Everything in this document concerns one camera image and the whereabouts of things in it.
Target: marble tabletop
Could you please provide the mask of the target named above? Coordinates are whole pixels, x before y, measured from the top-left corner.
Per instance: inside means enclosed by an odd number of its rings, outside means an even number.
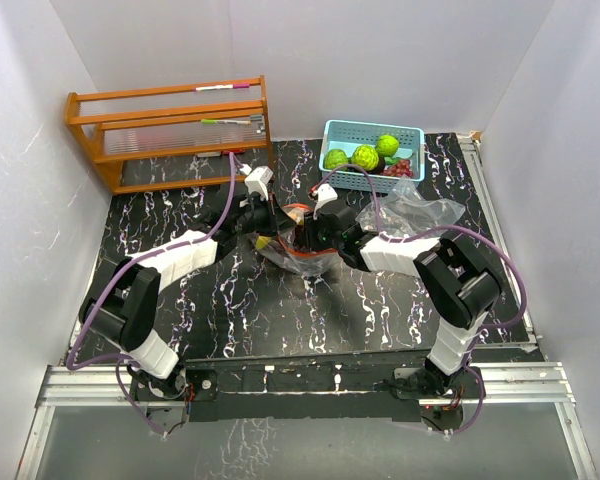
[[[310,203],[308,188],[320,178],[320,140],[274,144],[275,193],[281,204]],[[262,150],[248,151],[244,163],[266,163]],[[130,164],[127,184],[218,175],[220,158],[150,159]],[[426,136],[426,178],[418,190],[425,199],[450,198],[466,207],[458,224],[492,238],[455,134]],[[217,187],[189,188],[113,198],[102,239],[104,252],[135,253],[184,233]],[[340,191],[360,208],[369,195]],[[496,255],[482,253],[504,278]],[[487,322],[502,322],[517,311],[507,284]],[[159,299],[158,334],[185,359],[298,355],[356,350],[426,348],[433,345],[439,315],[422,283],[392,273],[364,273],[338,264],[319,277],[281,270],[256,254],[246,238],[224,260],[168,287]],[[494,330],[485,343],[528,341],[524,325]],[[113,351],[89,335],[80,359]]]

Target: wooden shelf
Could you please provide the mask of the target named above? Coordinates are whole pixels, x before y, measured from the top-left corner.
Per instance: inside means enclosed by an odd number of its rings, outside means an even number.
[[[249,84],[249,88],[195,91],[197,87],[235,83]],[[203,124],[203,119],[250,123]],[[229,177],[222,176],[121,186],[127,161],[266,148],[269,166],[274,167],[264,76],[85,95],[70,93],[64,122],[114,195],[229,181]]]

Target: bunch of grapes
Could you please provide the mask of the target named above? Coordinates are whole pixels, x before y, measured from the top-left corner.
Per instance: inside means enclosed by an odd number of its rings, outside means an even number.
[[[413,172],[411,171],[411,162],[407,158],[403,158],[395,165],[390,166],[384,172],[383,175],[387,177],[409,177],[413,178]]]

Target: plastic basket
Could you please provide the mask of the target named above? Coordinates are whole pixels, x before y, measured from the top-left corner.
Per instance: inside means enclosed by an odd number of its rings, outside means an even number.
[[[375,145],[380,135],[393,135],[400,142],[400,148],[395,156],[407,157],[407,149],[413,151],[411,156],[412,180],[420,183],[424,179],[424,132],[419,128],[398,127],[396,125],[380,125],[377,123],[345,122],[329,120],[324,127],[322,149],[320,150],[320,170],[326,177],[331,170],[324,168],[324,157],[333,148],[340,148],[347,156],[360,145]],[[378,193],[389,193],[399,178],[371,175]],[[358,172],[338,171],[329,178],[333,188],[348,188],[350,190],[371,191],[365,176]]]

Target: clear plastic bag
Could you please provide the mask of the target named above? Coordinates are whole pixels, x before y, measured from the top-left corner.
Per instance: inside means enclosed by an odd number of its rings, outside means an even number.
[[[454,224],[466,210],[464,205],[446,198],[424,200],[414,182],[407,178],[400,179],[389,195],[378,201],[382,230],[396,237],[410,237],[431,227]],[[360,212],[357,220],[363,230],[377,230],[373,202]]]
[[[282,209],[302,227],[304,213],[310,208],[302,204],[292,204]],[[256,251],[280,268],[298,275],[316,277],[322,275],[338,262],[340,258],[335,250],[308,252],[294,246],[296,232],[291,230],[278,237],[249,236]]]

